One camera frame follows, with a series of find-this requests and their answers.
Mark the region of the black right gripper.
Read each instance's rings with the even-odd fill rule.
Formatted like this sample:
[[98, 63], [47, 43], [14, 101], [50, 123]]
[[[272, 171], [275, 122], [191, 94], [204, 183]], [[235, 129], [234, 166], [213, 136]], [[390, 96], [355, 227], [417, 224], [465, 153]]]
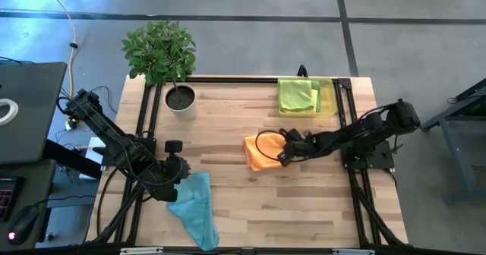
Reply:
[[310, 159], [316, 152], [316, 146], [311, 136], [303, 137], [295, 128], [287, 133], [283, 151], [276, 158], [281, 166], [286, 167], [292, 162]]

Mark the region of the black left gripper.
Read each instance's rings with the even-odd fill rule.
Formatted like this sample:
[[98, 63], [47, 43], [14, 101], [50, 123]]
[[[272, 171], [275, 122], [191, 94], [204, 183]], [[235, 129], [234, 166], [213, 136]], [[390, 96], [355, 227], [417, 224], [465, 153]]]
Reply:
[[[165, 161], [157, 161], [148, 169], [147, 181], [156, 186], [179, 184], [190, 174], [190, 166], [186, 160], [178, 155], [183, 149], [181, 140], [167, 140], [164, 151], [167, 154]], [[153, 191], [153, 199], [157, 201], [175, 202], [178, 199], [178, 190], [174, 186], [157, 187]]]

